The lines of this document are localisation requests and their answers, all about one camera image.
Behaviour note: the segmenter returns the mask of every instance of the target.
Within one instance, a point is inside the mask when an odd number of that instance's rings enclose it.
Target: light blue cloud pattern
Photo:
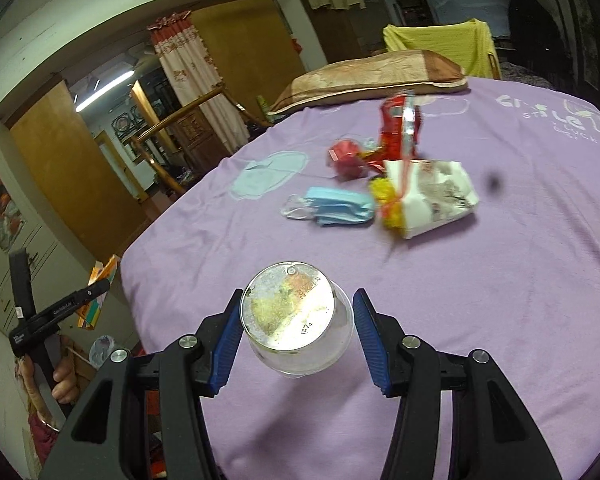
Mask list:
[[[304,170],[308,160],[302,152],[276,152],[263,160],[252,160],[235,179],[231,196],[236,200],[257,200]]]

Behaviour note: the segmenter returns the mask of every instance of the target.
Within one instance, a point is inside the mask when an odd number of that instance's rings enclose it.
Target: hand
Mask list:
[[[69,339],[65,336],[62,336],[60,341],[62,348],[70,344]],[[24,356],[20,361],[19,372],[22,376],[24,388],[29,395],[29,399],[38,410],[38,414],[43,420],[50,420],[51,416],[48,407],[42,399],[38,386],[33,378],[35,369],[33,361],[29,356]],[[74,356],[72,354],[60,359],[58,366],[56,366],[56,369],[54,370],[54,380],[58,384],[56,384],[51,391],[51,394],[60,404],[67,404],[78,398],[79,390],[75,375]]]

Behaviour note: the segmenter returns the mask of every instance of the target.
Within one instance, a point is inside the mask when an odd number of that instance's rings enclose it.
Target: pillow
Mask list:
[[[462,67],[446,57],[430,50],[397,50],[339,61],[296,77],[271,112],[289,114],[307,106],[378,99],[405,89],[434,94],[466,87]]]

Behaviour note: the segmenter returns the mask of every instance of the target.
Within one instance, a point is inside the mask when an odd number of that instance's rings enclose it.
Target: bed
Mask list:
[[[299,260],[437,350],[496,359],[535,418],[565,480],[600,452],[600,113],[571,96],[470,78],[421,96],[421,152],[458,160],[477,212],[412,240],[379,222],[321,228],[284,218],[291,194],[338,183],[326,150],[377,138],[379,101],[306,108],[227,158],[131,245],[122,279],[147,352],[220,312],[259,270]],[[446,479],[443,395],[435,479]],[[398,400],[370,378],[357,337],[327,370],[290,380],[242,338],[227,386],[203,399],[230,480],[379,478]]]

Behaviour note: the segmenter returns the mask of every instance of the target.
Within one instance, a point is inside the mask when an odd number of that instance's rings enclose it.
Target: white curtain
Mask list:
[[[188,15],[189,11],[173,14],[148,28],[162,68],[183,106],[221,82],[218,69]],[[248,142],[247,127],[224,95],[202,104],[200,110],[229,152],[235,153]]]

